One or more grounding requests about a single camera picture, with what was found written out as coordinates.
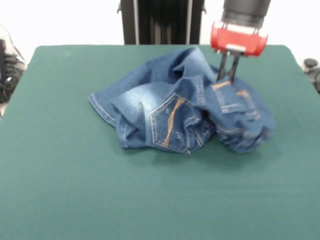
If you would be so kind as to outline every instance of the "blue denim jeans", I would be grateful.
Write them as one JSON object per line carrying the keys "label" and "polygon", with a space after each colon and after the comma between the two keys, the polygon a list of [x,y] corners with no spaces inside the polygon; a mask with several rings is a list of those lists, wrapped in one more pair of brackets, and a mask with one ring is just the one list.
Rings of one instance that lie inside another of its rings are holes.
{"label": "blue denim jeans", "polygon": [[274,132],[274,119],[252,87],[237,77],[217,82],[217,72],[189,47],[147,61],[89,101],[125,149],[189,154],[217,134],[233,151],[250,152]]}

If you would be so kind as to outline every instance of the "white wall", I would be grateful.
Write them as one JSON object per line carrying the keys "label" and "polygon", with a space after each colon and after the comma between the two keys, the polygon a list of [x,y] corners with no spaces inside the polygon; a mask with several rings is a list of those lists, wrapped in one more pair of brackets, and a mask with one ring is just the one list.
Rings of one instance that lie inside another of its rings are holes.
{"label": "white wall", "polygon": [[[1,3],[0,23],[29,60],[40,45],[123,44],[120,0],[5,0]],[[221,17],[223,0],[206,0],[201,44],[208,44],[211,24]],[[269,44],[291,48],[297,61],[306,57],[320,60],[317,32],[320,6],[316,0],[271,0],[264,27]]]}

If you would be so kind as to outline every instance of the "green tabletop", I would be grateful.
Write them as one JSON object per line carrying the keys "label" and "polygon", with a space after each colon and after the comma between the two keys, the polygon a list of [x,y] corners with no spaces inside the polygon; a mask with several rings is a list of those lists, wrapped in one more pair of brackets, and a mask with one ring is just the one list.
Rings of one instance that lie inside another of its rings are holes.
{"label": "green tabletop", "polygon": [[121,149],[88,95],[183,47],[35,51],[0,122],[0,240],[320,239],[320,99],[284,46],[239,63],[277,123],[258,150]]}

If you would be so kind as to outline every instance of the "black stand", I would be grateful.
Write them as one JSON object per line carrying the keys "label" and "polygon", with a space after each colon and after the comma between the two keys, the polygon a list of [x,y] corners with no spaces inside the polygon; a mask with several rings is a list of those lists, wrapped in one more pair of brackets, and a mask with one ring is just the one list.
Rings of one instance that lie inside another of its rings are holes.
{"label": "black stand", "polygon": [[199,44],[204,0],[121,0],[124,44]]}

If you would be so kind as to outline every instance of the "orange stitching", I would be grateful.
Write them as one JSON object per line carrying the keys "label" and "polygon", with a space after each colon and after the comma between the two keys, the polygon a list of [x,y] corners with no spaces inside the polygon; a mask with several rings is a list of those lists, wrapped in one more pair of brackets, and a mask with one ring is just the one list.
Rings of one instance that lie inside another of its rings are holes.
{"label": "orange stitching", "polygon": [[236,93],[236,95],[237,95],[237,96],[245,96],[245,97],[247,97],[247,96],[248,96],[248,93],[247,93],[246,91],[238,91],[238,92]]}
{"label": "orange stitching", "polygon": [[162,144],[163,147],[167,147],[168,144],[169,144],[169,138],[170,138],[170,134],[172,132],[172,129],[174,127],[174,119],[175,119],[175,113],[177,111],[177,109],[180,107],[180,105],[184,102],[185,100],[179,98],[178,101],[176,102],[171,114],[170,114],[170,117],[168,119],[168,133],[165,137],[165,140]]}
{"label": "orange stitching", "polygon": [[219,88],[222,88],[222,87],[224,87],[226,85],[230,85],[230,84],[231,84],[230,81],[226,81],[226,82],[223,82],[223,83],[215,84],[215,85],[212,86],[212,89],[213,90],[217,90]]}

